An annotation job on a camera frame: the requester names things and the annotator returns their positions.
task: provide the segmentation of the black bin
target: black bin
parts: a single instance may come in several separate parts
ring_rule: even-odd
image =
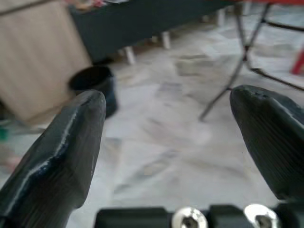
[[[95,89],[104,94],[106,100],[106,118],[117,110],[114,75],[107,66],[91,66],[71,78],[69,88],[76,94]]]

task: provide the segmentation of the cabinet door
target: cabinet door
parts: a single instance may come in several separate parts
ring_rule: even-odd
[[[0,17],[0,100],[21,120],[67,101],[69,79],[89,65],[60,2]]]

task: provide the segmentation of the floor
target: floor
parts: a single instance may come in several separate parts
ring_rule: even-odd
[[[245,17],[250,32],[259,6]],[[272,18],[303,25],[303,8],[275,6]],[[171,32],[172,48],[161,43],[137,45],[137,64],[120,58],[119,111],[105,123],[101,150],[84,206],[72,213],[68,228],[93,227],[100,208],[210,204],[275,205],[276,198],[254,166],[233,119],[228,94],[205,122],[198,116],[224,83],[240,55],[231,15],[224,27],[192,22]],[[304,77],[288,73],[304,43],[298,33],[266,28],[252,50],[255,65],[304,86]],[[304,106],[303,93],[260,78],[246,69],[239,84],[285,94]],[[23,154],[38,135],[13,137],[8,144]],[[0,184],[7,179],[0,175]]]

